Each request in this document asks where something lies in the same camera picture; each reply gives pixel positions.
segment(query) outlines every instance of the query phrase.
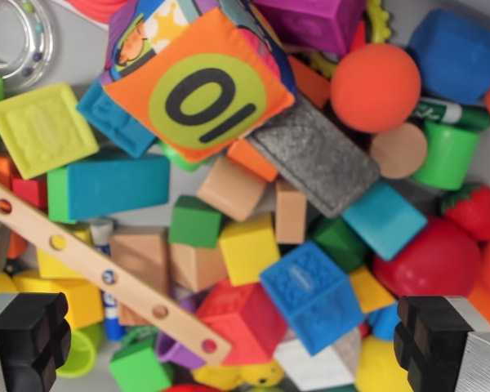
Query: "beige block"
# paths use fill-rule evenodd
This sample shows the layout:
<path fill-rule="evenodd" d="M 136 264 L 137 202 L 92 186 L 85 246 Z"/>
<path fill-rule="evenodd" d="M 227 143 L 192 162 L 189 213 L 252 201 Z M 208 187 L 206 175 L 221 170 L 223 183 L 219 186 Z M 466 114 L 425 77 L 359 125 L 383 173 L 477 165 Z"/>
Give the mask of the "beige block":
<path fill-rule="evenodd" d="M 276 242 L 303 243 L 307 200 L 284 178 L 276 181 Z"/>
<path fill-rule="evenodd" d="M 221 249 L 169 244 L 172 279 L 193 292 L 200 292 L 227 277 Z"/>
<path fill-rule="evenodd" d="M 254 211 L 267 182 L 221 155 L 196 193 L 205 203 L 238 222 Z"/>

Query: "strawberry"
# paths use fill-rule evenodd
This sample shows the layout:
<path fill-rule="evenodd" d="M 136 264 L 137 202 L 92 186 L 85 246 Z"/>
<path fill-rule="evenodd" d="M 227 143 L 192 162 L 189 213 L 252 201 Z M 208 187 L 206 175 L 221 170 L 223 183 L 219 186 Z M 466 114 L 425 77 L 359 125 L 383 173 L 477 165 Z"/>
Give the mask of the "strawberry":
<path fill-rule="evenodd" d="M 443 197 L 441 213 L 477 241 L 490 241 L 490 187 L 464 184 Z"/>

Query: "purple block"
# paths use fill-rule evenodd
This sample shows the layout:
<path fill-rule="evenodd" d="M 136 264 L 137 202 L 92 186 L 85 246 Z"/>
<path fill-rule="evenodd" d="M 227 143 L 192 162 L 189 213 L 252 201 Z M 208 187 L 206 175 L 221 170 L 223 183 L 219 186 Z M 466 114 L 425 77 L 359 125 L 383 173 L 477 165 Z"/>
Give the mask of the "purple block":
<path fill-rule="evenodd" d="M 366 0 L 253 0 L 285 43 L 344 56 Z"/>

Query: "blue toy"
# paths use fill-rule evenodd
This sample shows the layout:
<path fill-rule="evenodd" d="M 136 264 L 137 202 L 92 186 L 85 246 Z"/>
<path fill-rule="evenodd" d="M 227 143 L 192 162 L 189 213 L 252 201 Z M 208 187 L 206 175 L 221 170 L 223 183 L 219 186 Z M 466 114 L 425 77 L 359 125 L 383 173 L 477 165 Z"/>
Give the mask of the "blue toy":
<path fill-rule="evenodd" d="M 475 105 L 490 89 L 490 30 L 460 16 L 432 11 L 408 44 L 431 93 Z"/>
<path fill-rule="evenodd" d="M 92 83 L 76 109 L 133 158 L 141 157 L 156 140 L 153 133 L 104 93 L 98 81 Z"/>
<path fill-rule="evenodd" d="M 346 223 L 382 259 L 392 260 L 426 218 L 390 185 L 377 182 L 343 213 Z"/>
<path fill-rule="evenodd" d="M 311 241 L 286 254 L 260 278 L 310 355 L 363 321 L 348 276 Z"/>

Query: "pile of toys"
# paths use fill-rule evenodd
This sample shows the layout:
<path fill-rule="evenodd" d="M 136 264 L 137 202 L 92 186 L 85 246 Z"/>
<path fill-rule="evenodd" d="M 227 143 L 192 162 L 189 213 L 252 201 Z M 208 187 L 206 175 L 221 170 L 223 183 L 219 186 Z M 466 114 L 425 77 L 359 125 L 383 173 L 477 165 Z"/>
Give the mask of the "pile of toys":
<path fill-rule="evenodd" d="M 81 100 L 0 77 L 0 391 L 89 373 L 103 335 L 124 392 L 472 385 L 489 29 L 435 10 L 403 49 L 381 0 L 71 3 L 109 20 Z M 210 171 L 170 200 L 171 165 Z M 168 227 L 109 218 L 167 203 Z"/>

